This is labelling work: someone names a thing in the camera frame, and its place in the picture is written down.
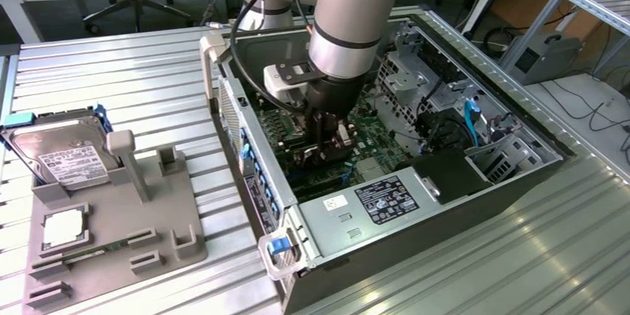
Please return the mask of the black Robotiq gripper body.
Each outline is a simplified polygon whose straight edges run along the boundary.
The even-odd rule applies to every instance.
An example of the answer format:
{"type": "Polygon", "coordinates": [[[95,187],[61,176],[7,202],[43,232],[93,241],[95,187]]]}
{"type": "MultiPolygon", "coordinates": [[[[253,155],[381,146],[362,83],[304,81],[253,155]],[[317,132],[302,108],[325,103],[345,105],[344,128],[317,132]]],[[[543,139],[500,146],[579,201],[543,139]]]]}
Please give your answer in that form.
{"type": "Polygon", "coordinates": [[[305,86],[305,101],[309,111],[318,111],[345,117],[356,105],[364,86],[364,79],[324,78],[309,81],[305,86]]]}

